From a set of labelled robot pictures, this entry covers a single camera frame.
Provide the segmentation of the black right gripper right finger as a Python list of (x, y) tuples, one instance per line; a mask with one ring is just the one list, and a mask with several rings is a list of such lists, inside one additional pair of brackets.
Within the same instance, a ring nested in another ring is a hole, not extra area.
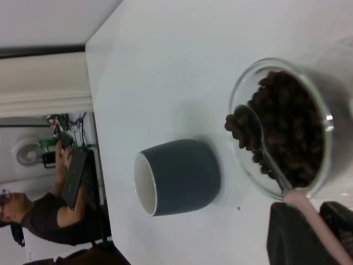
[(352, 210), (338, 202), (324, 202), (319, 214), (344, 249), (352, 249)]

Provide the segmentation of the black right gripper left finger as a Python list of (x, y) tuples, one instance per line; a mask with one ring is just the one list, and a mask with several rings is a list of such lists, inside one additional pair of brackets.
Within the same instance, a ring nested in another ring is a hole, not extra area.
[(271, 265), (335, 264), (304, 215), (285, 203), (273, 203), (267, 237)]

